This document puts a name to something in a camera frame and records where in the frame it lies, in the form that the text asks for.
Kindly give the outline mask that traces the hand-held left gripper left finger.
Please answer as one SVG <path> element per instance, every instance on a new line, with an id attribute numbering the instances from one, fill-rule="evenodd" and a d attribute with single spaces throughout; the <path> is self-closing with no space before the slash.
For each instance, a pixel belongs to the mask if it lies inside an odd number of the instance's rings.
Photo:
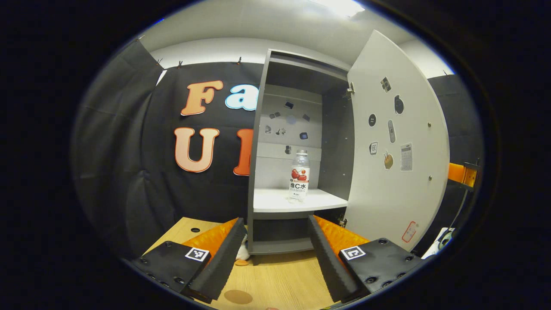
<path id="1" fill-rule="evenodd" d="M 201 231 L 193 233 L 193 227 Z M 140 256 L 124 263 L 173 294 L 210 304 L 226 286 L 246 233 L 241 217 L 225 223 L 182 217 Z"/>

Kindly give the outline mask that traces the white cabinet shelf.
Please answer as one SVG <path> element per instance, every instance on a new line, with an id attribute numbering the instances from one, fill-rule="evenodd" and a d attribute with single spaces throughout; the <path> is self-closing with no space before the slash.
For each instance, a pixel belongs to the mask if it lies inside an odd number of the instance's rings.
<path id="1" fill-rule="evenodd" d="M 254 190 L 253 211 L 255 213 L 320 211 L 343 208 L 347 205 L 347 200 L 320 189 L 309 190 L 303 200 L 290 198 L 288 190 L 285 189 Z"/>

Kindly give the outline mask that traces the white cabinet door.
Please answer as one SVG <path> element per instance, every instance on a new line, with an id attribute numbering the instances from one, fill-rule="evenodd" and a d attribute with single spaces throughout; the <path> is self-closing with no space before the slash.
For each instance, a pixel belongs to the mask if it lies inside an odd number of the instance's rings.
<path id="1" fill-rule="evenodd" d="M 347 228 L 411 251 L 446 191 L 449 134 L 441 104 L 419 67 L 378 30 L 347 79 L 354 120 Z"/>

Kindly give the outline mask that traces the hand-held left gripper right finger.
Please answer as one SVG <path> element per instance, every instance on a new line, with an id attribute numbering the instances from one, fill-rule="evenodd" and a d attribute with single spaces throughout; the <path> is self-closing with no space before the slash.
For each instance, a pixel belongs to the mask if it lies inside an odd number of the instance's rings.
<path id="1" fill-rule="evenodd" d="M 307 223 L 323 279 L 334 302 L 347 304 L 384 290 L 428 262 L 387 238 L 368 241 L 319 216 L 310 215 Z"/>

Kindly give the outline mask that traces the penguin plush toy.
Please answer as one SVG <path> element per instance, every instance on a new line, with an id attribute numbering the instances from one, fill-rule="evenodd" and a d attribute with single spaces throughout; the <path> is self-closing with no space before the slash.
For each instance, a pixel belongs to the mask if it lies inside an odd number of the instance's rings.
<path id="1" fill-rule="evenodd" d="M 249 254 L 248 249 L 247 249 L 247 242 L 246 241 L 242 242 L 239 249 L 238 249 L 234 264 L 236 266 L 241 266 L 241 267 L 242 266 L 247 266 L 247 265 L 249 265 L 249 263 L 248 263 L 249 257 L 250 257 L 250 254 Z"/>

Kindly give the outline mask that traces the grey cabinet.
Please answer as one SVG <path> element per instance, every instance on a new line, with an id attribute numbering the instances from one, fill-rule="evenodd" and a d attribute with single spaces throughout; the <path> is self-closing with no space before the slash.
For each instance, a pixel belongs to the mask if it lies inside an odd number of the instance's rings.
<path id="1" fill-rule="evenodd" d="M 248 196 L 248 249 L 253 255 L 312 249 L 308 217 L 338 224 L 347 206 L 320 211 L 255 213 L 255 189 L 288 190 L 299 149 L 310 160 L 309 190 L 348 201 L 353 174 L 354 122 L 346 69 L 297 53 L 269 49 L 254 117 Z"/>

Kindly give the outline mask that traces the white and green object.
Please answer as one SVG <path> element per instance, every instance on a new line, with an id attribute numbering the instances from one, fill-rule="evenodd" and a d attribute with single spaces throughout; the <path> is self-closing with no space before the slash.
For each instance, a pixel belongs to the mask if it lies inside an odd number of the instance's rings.
<path id="1" fill-rule="evenodd" d="M 436 255 L 447 245 L 449 241 L 453 238 L 453 233 L 455 232 L 454 228 L 443 227 L 441 228 L 438 236 L 435 238 L 429 249 L 421 257 L 422 259 L 427 259 L 430 256 Z"/>

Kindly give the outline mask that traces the clear bottle with red label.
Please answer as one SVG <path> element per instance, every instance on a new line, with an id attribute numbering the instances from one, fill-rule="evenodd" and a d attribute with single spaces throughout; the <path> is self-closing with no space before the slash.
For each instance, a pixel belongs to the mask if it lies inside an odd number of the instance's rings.
<path id="1" fill-rule="evenodd" d="M 291 165 L 289 198 L 297 202 L 303 202 L 308 193 L 309 183 L 310 160 L 307 150 L 299 149 Z"/>

